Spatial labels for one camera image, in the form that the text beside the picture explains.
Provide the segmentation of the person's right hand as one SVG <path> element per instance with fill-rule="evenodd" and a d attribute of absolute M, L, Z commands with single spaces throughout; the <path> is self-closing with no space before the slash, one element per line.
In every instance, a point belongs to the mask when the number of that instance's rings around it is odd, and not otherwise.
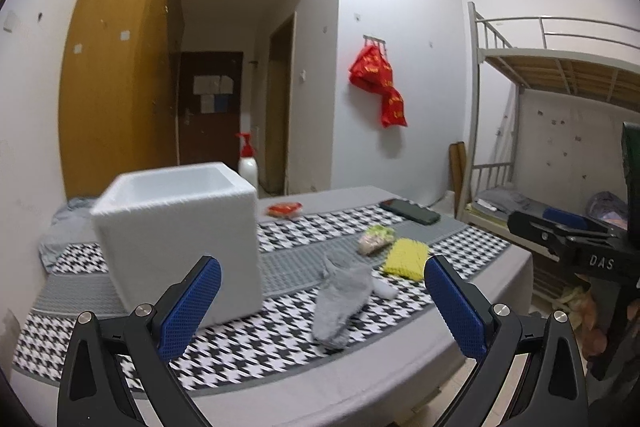
<path fill-rule="evenodd" d="M 608 347 L 608 338 L 597 325 L 598 307 L 591 296 L 591 291 L 587 291 L 582 296 L 577 312 L 582 319 L 582 356 L 591 361 L 602 355 Z"/>

